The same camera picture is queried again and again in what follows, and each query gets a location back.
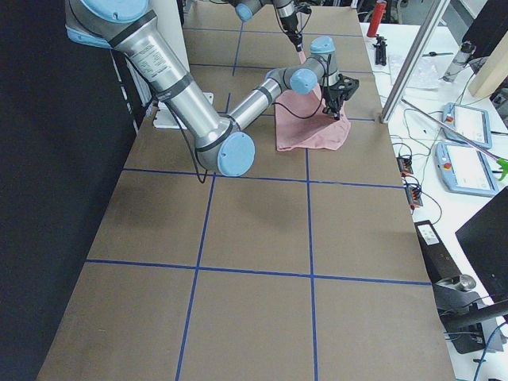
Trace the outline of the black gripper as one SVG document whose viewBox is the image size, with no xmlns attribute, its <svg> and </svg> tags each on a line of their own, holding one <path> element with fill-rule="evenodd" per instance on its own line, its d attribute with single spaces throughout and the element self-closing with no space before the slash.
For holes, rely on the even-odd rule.
<svg viewBox="0 0 508 381">
<path fill-rule="evenodd" d="M 302 35 L 298 31 L 298 17 L 296 15 L 290 15 L 281 17 L 280 19 L 283 31 L 286 36 L 291 40 L 297 52 L 303 50 Z"/>
<path fill-rule="evenodd" d="M 344 103 L 342 89 L 324 89 L 325 108 L 324 114 L 333 115 L 336 121 L 341 119 L 341 108 Z"/>
</svg>

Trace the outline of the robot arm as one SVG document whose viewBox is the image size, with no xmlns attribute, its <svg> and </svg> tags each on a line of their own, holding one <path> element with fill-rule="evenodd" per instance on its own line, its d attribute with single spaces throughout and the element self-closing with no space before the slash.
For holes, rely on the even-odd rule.
<svg viewBox="0 0 508 381">
<path fill-rule="evenodd" d="M 235 0 L 227 1 L 234 9 L 241 21 L 247 22 L 259 13 L 265 6 L 270 6 L 282 32 L 294 45 L 296 52 L 302 51 L 302 32 L 298 29 L 297 2 L 293 0 Z"/>
<path fill-rule="evenodd" d="M 120 52 L 139 72 L 152 93 L 185 126 L 194 141 L 195 167 L 229 177 L 243 175 L 255 159 L 255 145 L 244 133 L 286 90 L 308 94 L 321 88 L 325 114 L 338 119 L 359 82 L 342 75 L 328 36 L 315 39 L 303 63 L 269 71 L 265 80 L 230 113 L 220 116 L 186 66 L 159 31 L 154 1 L 67 1 L 70 40 Z"/>
</svg>

